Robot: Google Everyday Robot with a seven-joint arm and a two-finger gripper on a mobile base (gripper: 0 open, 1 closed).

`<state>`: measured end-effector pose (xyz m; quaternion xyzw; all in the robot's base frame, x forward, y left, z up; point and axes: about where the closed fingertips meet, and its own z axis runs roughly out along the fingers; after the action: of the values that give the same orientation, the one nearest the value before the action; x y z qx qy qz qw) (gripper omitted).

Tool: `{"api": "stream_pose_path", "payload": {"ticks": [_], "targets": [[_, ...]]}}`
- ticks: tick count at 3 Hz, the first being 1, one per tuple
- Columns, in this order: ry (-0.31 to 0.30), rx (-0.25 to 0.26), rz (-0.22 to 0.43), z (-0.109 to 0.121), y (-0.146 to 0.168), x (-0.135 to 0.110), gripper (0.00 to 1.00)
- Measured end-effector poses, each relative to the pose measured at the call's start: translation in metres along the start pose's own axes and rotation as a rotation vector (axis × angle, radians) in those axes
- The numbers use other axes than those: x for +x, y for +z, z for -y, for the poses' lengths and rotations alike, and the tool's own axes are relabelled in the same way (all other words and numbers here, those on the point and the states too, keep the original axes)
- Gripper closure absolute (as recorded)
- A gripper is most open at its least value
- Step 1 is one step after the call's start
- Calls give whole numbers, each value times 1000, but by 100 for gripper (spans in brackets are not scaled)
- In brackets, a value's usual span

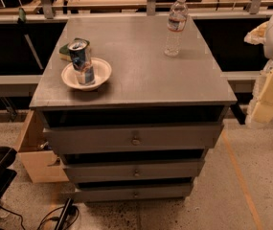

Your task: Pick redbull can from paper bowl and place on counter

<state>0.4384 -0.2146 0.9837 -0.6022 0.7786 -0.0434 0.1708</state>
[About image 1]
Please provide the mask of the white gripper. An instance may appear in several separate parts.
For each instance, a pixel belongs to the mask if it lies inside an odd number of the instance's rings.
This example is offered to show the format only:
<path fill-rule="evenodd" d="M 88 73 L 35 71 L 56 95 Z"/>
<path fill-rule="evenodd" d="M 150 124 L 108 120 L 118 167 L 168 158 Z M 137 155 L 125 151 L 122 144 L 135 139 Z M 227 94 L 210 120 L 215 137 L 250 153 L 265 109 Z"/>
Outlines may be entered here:
<path fill-rule="evenodd" d="M 264 43 L 264 54 L 269 58 L 256 78 L 245 121 L 248 126 L 265 126 L 273 119 L 273 15 L 249 32 L 244 41 L 253 45 Z"/>

